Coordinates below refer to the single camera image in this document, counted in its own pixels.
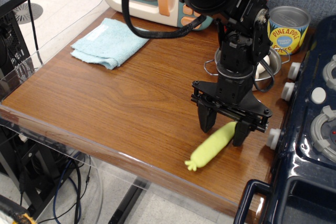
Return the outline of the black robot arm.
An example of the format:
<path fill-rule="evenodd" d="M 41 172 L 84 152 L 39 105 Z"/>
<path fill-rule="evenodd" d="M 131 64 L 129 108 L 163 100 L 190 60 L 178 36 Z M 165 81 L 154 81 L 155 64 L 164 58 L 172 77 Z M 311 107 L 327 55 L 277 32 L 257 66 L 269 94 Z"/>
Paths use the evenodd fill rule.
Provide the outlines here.
<path fill-rule="evenodd" d="M 192 100 L 198 107 L 200 127 L 209 131 L 222 114 L 237 122 L 233 145 L 241 146 L 252 131 L 264 132 L 272 112 L 252 92 L 258 65 L 267 71 L 270 52 L 266 0 L 181 0 L 217 23 L 216 82 L 194 81 Z"/>

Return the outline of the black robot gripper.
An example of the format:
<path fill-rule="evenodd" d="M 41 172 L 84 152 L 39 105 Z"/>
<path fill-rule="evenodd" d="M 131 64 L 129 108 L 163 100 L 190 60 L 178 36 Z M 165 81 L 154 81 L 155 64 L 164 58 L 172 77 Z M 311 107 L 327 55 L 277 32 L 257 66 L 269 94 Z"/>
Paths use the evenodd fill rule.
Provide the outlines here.
<path fill-rule="evenodd" d="M 264 132 L 272 116 L 269 108 L 253 95 L 256 67 L 244 72 L 231 72 L 218 65 L 217 82 L 194 81 L 192 101 L 198 106 L 200 128 L 207 133 L 215 124 L 217 113 L 238 121 L 233 146 L 243 144 L 251 131 Z"/>

